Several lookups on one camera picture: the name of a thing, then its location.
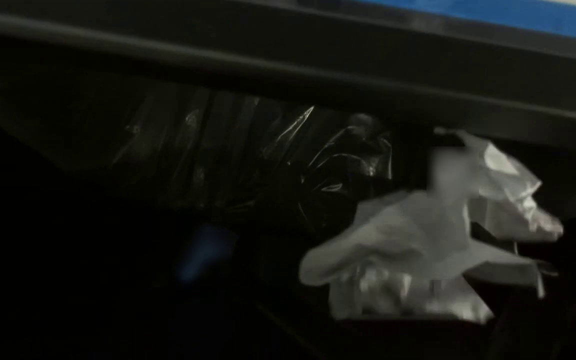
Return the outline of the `white paper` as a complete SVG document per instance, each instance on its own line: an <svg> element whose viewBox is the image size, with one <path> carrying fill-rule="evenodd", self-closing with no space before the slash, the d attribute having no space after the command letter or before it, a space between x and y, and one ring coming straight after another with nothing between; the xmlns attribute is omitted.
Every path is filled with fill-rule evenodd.
<svg viewBox="0 0 576 360"><path fill-rule="evenodd" d="M515 242L554 242L563 222L537 202L542 180L494 141L456 129L432 151L429 190L364 200L352 223L301 260L301 282L329 289L337 320L493 318L474 282L545 288Z"/></svg>

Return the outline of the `black bin liner bag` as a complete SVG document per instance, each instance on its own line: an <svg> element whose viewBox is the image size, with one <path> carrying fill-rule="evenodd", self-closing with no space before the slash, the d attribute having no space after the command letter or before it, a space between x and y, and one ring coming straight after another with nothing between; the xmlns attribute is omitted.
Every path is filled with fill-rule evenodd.
<svg viewBox="0 0 576 360"><path fill-rule="evenodd" d="M276 191L374 191L394 180L378 118L215 90L150 93L113 157L121 187L175 210L232 217Z"/></svg>

